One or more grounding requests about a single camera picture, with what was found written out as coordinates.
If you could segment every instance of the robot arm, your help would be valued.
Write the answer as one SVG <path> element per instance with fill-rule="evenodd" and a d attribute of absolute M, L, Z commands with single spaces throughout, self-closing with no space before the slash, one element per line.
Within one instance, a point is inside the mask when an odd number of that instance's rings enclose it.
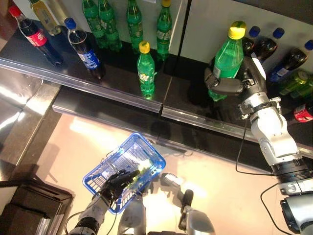
<path fill-rule="evenodd" d="M 299 155 L 296 143 L 287 131 L 287 122 L 280 114 L 280 98 L 266 95 L 265 72 L 253 53 L 245 57 L 237 77 L 218 80 L 206 69 L 204 81 L 219 94 L 239 95 L 243 117 L 250 118 L 251 131 L 279 181 L 285 221 L 291 231 L 313 234 L 313 175 Z"/>
<path fill-rule="evenodd" d="M 132 173 L 123 170 L 119 174 L 112 175 L 100 191 L 94 195 L 69 235 L 97 235 L 100 225 L 104 222 L 104 214 L 112 203 L 119 198 L 124 187 L 130 184 L 133 177 L 138 174 L 138 170 Z"/>

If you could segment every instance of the bottle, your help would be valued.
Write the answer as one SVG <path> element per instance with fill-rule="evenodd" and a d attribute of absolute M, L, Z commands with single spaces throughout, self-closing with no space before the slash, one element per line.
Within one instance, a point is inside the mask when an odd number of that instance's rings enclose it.
<path fill-rule="evenodd" d="M 30 7 L 51 36 L 61 33 L 61 28 L 42 0 L 30 0 Z"/>
<path fill-rule="evenodd" d="M 243 50 L 245 56 L 250 56 L 253 53 L 255 38 L 260 33 L 260 28 L 258 26 L 253 26 L 247 37 L 243 37 Z"/>
<path fill-rule="evenodd" d="M 307 98 L 313 95 L 313 78 L 309 77 L 307 83 L 301 87 L 298 87 L 294 92 L 290 94 L 293 99 Z"/>
<path fill-rule="evenodd" d="M 287 121 L 287 125 L 312 121 L 313 120 L 312 102 L 303 104 L 284 116 Z"/>
<path fill-rule="evenodd" d="M 17 20 L 22 34 L 52 65 L 62 64 L 61 55 L 51 46 L 42 29 L 39 29 L 31 19 L 26 18 L 17 6 L 11 6 L 9 12 Z"/>
<path fill-rule="evenodd" d="M 279 82 L 292 70 L 300 67 L 308 59 L 310 50 L 313 50 L 313 40 L 307 41 L 302 50 L 298 48 L 291 49 L 283 60 L 272 70 L 269 81 L 272 83 Z"/>
<path fill-rule="evenodd" d="M 215 56 L 213 74 L 217 78 L 235 78 L 244 58 L 242 38 L 245 35 L 246 23 L 235 21 L 228 31 L 228 38 Z M 216 102 L 227 96 L 209 90 L 210 97 Z"/>
<path fill-rule="evenodd" d="M 93 0 L 83 0 L 83 12 L 100 48 L 108 48 L 107 37 L 99 19 L 99 11 Z"/>
<path fill-rule="evenodd" d="M 172 16 L 170 12 L 171 0 L 162 0 L 161 13 L 157 20 L 157 53 L 164 61 L 169 55 L 168 49 L 170 46 L 172 34 Z"/>
<path fill-rule="evenodd" d="M 137 70 L 141 92 L 146 98 L 151 98 L 155 92 L 155 62 L 149 53 L 149 43 L 146 41 L 140 42 L 139 51 Z"/>
<path fill-rule="evenodd" d="M 280 39 L 284 33 L 284 29 L 277 28 L 273 32 L 273 38 L 265 38 L 254 47 L 254 52 L 261 63 L 273 55 L 277 49 L 276 41 Z"/>
<path fill-rule="evenodd" d="M 70 16 L 62 0 L 48 0 L 46 4 L 50 8 L 51 12 L 58 20 L 59 25 L 64 25 L 64 20 Z"/>
<path fill-rule="evenodd" d="M 122 48 L 122 43 L 118 36 L 113 8 L 108 0 L 98 0 L 98 6 L 101 24 L 107 36 L 109 48 L 112 51 L 119 52 Z"/>
<path fill-rule="evenodd" d="M 297 88 L 306 84 L 308 79 L 308 73 L 303 70 L 293 72 L 288 78 L 286 78 L 281 84 L 279 84 L 279 94 L 287 95 L 290 92 L 293 92 Z"/>
<path fill-rule="evenodd" d="M 143 40 L 142 16 L 136 0 L 128 0 L 127 23 L 134 54 L 139 53 L 139 43 Z"/>
<path fill-rule="evenodd" d="M 78 56 L 84 62 L 86 68 L 94 78 L 101 79 L 104 75 L 101 63 L 93 51 L 87 38 L 87 33 L 82 29 L 76 28 L 73 18 L 66 18 L 64 21 L 68 28 L 68 41 L 77 52 Z"/>

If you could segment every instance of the black cable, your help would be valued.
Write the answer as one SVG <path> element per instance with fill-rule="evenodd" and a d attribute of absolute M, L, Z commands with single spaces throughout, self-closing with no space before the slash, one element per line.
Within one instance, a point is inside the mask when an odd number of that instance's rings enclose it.
<path fill-rule="evenodd" d="M 67 231 L 67 223 L 69 222 L 70 219 L 72 219 L 74 216 L 78 215 L 78 214 L 81 214 L 83 213 L 84 211 L 80 211 L 80 212 L 77 212 L 75 214 L 72 214 L 69 218 L 67 218 L 66 222 L 65 222 L 65 225 L 64 225 L 64 230 L 65 230 L 65 233 L 66 235 L 68 235 L 68 231 Z"/>
<path fill-rule="evenodd" d="M 264 203 L 264 201 L 263 201 L 263 198 L 262 198 L 262 196 L 263 196 L 264 193 L 266 193 L 267 191 L 269 191 L 271 188 L 275 187 L 276 185 L 278 185 L 278 183 L 276 183 L 276 184 L 272 185 L 271 187 L 267 188 L 266 190 L 264 190 L 264 191 L 261 193 L 260 198 L 261 198 L 261 201 L 262 201 L 262 203 L 263 203 L 263 206 L 264 206 L 265 209 L 267 210 L 268 215 L 269 215 L 270 219 L 272 220 L 274 226 L 275 226 L 279 231 L 281 231 L 282 233 L 285 233 L 285 234 L 287 234 L 287 235 L 292 235 L 292 234 L 290 234 L 290 233 L 285 232 L 284 230 L 281 230 L 281 229 L 276 225 L 276 223 L 275 223 L 273 217 L 271 216 L 271 214 L 270 214 L 270 212 L 269 212 L 269 210 L 268 210 L 267 206 L 265 205 L 265 203 Z"/>
<path fill-rule="evenodd" d="M 237 155 L 236 166 L 235 166 L 236 171 L 239 172 L 239 173 L 242 173 L 242 174 L 247 174 L 247 175 L 266 175 L 266 176 L 273 176 L 273 175 L 274 175 L 273 173 L 271 173 L 271 174 L 249 173 L 249 172 L 239 171 L 239 170 L 237 169 L 238 160 L 239 160 L 239 157 L 240 157 L 240 155 L 241 155 L 241 151 L 242 151 L 243 146 L 244 146 L 244 141 L 245 141 L 245 136 L 246 136 L 246 124 L 247 124 L 247 119 L 246 119 L 246 121 L 245 121 L 245 130 L 244 130 L 243 139 L 242 139 L 242 141 L 241 141 L 240 149 L 239 149 L 239 152 L 238 152 L 238 155 Z"/>
<path fill-rule="evenodd" d="M 112 228 L 113 228 L 113 226 L 115 224 L 116 218 L 117 218 L 117 213 L 115 213 L 115 218 L 114 218 L 113 224 L 112 224 L 110 230 L 108 231 L 107 235 L 109 235 L 109 233 L 111 232 L 111 230 L 112 230 Z"/>

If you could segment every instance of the bottle label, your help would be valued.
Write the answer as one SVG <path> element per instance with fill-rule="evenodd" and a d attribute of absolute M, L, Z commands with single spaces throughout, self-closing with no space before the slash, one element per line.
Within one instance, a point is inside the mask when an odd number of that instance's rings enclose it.
<path fill-rule="evenodd" d="M 116 32 L 116 21 L 115 19 L 110 19 L 108 22 L 101 20 L 101 25 L 107 34 L 112 34 Z"/>
<path fill-rule="evenodd" d="M 237 68 L 233 68 L 232 70 L 221 70 L 217 66 L 214 65 L 213 75 L 216 78 L 235 78 L 239 70 L 239 66 Z"/>
<path fill-rule="evenodd" d="M 142 22 L 128 24 L 129 34 L 131 37 L 139 38 L 142 36 Z"/>
<path fill-rule="evenodd" d="M 290 71 L 285 69 L 282 65 L 278 65 L 274 68 L 273 72 L 270 74 L 270 82 L 279 82 L 281 78 L 287 75 Z"/>
<path fill-rule="evenodd" d="M 214 66 L 214 68 L 213 68 L 213 75 L 214 75 L 216 78 L 219 78 L 220 75 L 221 75 L 221 70 L 220 70 L 218 67 L 216 67 L 216 66 Z"/>
<path fill-rule="evenodd" d="M 308 122 L 313 120 L 313 116 L 308 112 L 305 104 L 296 108 L 293 115 L 298 122 Z"/>
<path fill-rule="evenodd" d="M 167 32 L 161 32 L 160 30 L 158 30 L 156 32 L 158 42 L 161 44 L 169 43 L 171 39 L 171 35 L 172 35 L 172 30 L 168 30 Z"/>
<path fill-rule="evenodd" d="M 92 31 L 100 31 L 102 29 L 101 23 L 98 17 L 87 18 L 87 22 Z"/>
<path fill-rule="evenodd" d="M 92 49 L 85 54 L 78 55 L 84 62 L 87 69 L 94 70 L 100 65 L 100 61 Z"/>
<path fill-rule="evenodd" d="M 154 82 L 154 76 L 145 75 L 144 73 L 138 72 L 139 75 L 139 81 L 141 83 L 153 83 Z"/>
<path fill-rule="evenodd" d="M 289 70 L 285 69 L 285 68 L 281 68 L 278 72 L 277 75 L 278 76 L 284 76 L 285 74 L 287 74 L 289 72 Z"/>
<path fill-rule="evenodd" d="M 26 38 L 34 47 L 41 47 L 48 41 L 48 39 L 44 36 L 42 29 L 39 29 L 37 33 L 27 36 Z"/>

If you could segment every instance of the white wall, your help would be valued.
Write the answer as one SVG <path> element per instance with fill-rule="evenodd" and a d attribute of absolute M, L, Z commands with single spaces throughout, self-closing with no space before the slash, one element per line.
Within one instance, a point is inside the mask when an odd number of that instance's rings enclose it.
<path fill-rule="evenodd" d="M 81 0 L 58 0 L 63 3 L 69 16 L 73 17 L 77 24 L 85 31 L 90 32 L 90 28 L 86 22 L 82 11 Z M 15 4 L 29 18 L 38 20 L 36 15 L 30 8 L 30 3 L 27 0 L 14 0 Z M 109 0 L 110 5 L 115 11 L 117 28 L 122 41 L 130 42 L 126 12 L 127 0 Z M 157 18 L 161 11 L 161 0 L 137 0 L 140 11 L 143 17 L 143 36 L 152 48 L 157 47 Z M 171 14 L 173 20 L 173 35 L 170 47 L 170 53 L 177 55 L 181 38 L 182 26 L 186 12 L 187 0 L 172 0 Z"/>
<path fill-rule="evenodd" d="M 263 63 L 265 70 L 274 67 L 292 47 L 301 47 L 313 39 L 313 25 L 232 0 L 192 0 L 181 55 L 209 62 L 227 37 L 233 21 L 243 20 L 248 31 L 254 25 L 260 35 L 270 36 L 277 27 L 285 30 L 277 51 Z M 301 66 L 313 72 L 313 53 Z"/>

